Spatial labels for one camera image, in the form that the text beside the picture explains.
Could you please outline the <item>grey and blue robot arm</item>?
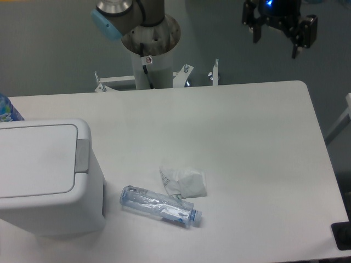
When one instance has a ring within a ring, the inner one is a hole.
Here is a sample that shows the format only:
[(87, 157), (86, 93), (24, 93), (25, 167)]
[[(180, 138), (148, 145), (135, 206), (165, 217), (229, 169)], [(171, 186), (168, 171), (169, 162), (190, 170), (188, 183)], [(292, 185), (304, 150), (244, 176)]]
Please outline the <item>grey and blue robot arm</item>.
[[(298, 48), (310, 48), (317, 39), (318, 17), (301, 16), (300, 1), (244, 1), (241, 22), (261, 38), (262, 25), (284, 33)], [(180, 40), (176, 20), (165, 13), (164, 1), (99, 1), (91, 12), (96, 27), (109, 40), (121, 40), (131, 52), (144, 56), (168, 53)]]

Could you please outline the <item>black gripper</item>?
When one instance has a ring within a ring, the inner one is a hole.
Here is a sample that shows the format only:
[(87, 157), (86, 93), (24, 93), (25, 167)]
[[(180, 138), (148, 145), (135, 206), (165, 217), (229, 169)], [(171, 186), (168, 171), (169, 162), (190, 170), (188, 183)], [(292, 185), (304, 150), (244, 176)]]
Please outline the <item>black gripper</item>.
[(286, 27), (287, 37), (293, 43), (292, 58), (295, 59), (299, 48), (311, 48), (317, 39), (318, 31), (318, 17), (316, 15), (300, 18), (301, 2), (295, 0), (245, 0), (241, 22), (252, 31), (254, 43), (257, 43), (261, 38), (262, 25), (266, 24), (274, 28)]

